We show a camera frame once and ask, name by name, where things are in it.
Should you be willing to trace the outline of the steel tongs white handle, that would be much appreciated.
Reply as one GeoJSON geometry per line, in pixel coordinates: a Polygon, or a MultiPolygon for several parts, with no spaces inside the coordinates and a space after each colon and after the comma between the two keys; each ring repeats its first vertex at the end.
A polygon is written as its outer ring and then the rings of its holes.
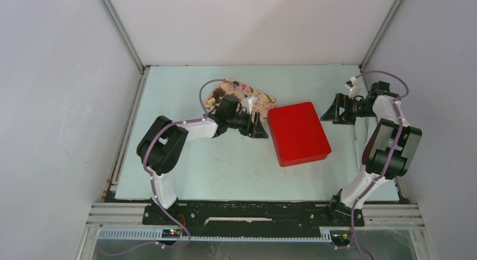
{"type": "Polygon", "coordinates": [[[362,120],[358,120],[354,125],[352,125],[357,172],[360,172],[362,169],[362,153],[368,141],[369,126],[369,117],[366,117],[362,120]]]}

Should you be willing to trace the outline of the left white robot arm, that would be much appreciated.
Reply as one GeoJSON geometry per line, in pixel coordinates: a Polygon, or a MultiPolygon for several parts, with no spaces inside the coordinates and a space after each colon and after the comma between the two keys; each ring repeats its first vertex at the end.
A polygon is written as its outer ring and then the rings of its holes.
{"type": "Polygon", "coordinates": [[[219,105],[206,110],[201,118],[174,122],[161,115],[155,119],[139,142],[136,153],[149,175],[152,201],[159,206],[156,217],[162,223],[171,224],[178,217],[178,209],[173,206],[178,197],[172,170],[184,145],[202,138],[218,137],[228,129],[236,129],[246,137],[267,139],[260,113],[253,111],[258,101],[257,96],[240,100],[234,95],[225,95],[219,105]]]}

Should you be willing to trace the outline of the red box lid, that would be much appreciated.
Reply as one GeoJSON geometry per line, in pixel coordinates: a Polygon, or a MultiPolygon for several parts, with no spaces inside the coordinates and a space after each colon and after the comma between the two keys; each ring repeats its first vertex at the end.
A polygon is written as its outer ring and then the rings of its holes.
{"type": "Polygon", "coordinates": [[[332,152],[310,101],[273,108],[267,122],[280,167],[324,160],[332,152]]]}

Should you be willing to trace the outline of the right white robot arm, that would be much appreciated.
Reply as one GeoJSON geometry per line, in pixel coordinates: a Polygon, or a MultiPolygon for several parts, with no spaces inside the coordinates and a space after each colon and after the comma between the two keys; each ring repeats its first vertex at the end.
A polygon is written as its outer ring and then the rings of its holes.
{"type": "Polygon", "coordinates": [[[378,123],[366,143],[361,157],[362,169],[354,180],[334,195],[327,208],[327,218],[342,225],[381,185],[404,176],[410,168],[422,137],[404,117],[401,96],[391,92],[390,84],[378,81],[362,97],[349,87],[349,93],[336,93],[321,121],[354,125],[357,118],[376,118],[378,123]]]}

